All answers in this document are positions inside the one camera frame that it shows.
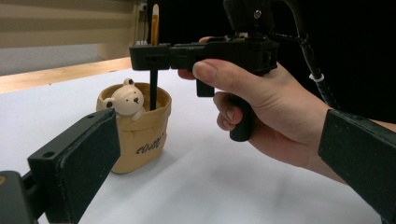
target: skin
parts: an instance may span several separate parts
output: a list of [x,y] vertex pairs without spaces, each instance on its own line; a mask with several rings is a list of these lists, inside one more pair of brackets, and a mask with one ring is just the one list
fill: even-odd
[[[222,130],[232,130],[243,117],[241,109],[229,101],[230,93],[238,95],[250,103],[256,115],[248,140],[251,145],[278,161],[345,183],[318,155],[324,120],[331,108],[301,86],[281,64],[264,77],[257,77],[233,63],[206,59],[196,63],[192,73],[178,70],[178,74],[222,90],[213,98]],[[396,131],[395,124],[376,122]]]

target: bear figurine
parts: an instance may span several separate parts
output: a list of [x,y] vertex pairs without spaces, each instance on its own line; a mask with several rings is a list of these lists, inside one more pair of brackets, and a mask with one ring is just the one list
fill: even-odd
[[123,86],[103,101],[104,107],[116,110],[117,118],[120,115],[131,116],[132,120],[138,120],[146,112],[143,103],[143,93],[134,85],[131,78],[126,78]]

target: pen holder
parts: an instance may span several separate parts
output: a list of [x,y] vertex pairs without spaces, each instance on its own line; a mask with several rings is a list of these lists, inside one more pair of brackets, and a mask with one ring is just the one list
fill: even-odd
[[[149,111],[149,84],[135,83],[135,86],[143,93],[143,107],[146,112],[138,120],[131,119],[131,116],[118,115],[120,157],[111,170],[116,174],[130,173],[160,156],[166,140],[172,103],[169,93],[157,88],[157,107]],[[106,109],[104,100],[120,87],[122,84],[102,90],[97,99],[96,111]]]

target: flower pot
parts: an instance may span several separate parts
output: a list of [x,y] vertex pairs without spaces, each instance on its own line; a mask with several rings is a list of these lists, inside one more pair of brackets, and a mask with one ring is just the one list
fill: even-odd
[[[144,95],[146,112],[138,120],[118,115],[120,157],[112,168],[116,174],[130,173],[161,155],[166,140],[166,127],[171,114],[172,99],[168,92],[157,88],[157,109],[149,111],[149,84],[135,83]],[[96,111],[106,109],[104,100],[122,87],[110,86],[102,90],[96,103]]]

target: human hand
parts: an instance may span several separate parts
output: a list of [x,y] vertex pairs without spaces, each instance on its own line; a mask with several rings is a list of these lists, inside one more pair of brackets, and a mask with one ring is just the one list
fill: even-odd
[[303,167],[343,182],[318,156],[318,146],[327,110],[330,108],[304,89],[280,64],[264,77],[257,77],[233,63],[216,59],[200,61],[192,73],[179,70],[181,77],[198,78],[220,91],[214,102],[218,125],[232,130],[243,117],[229,100],[230,93],[246,100],[256,117],[249,143],[265,155]]

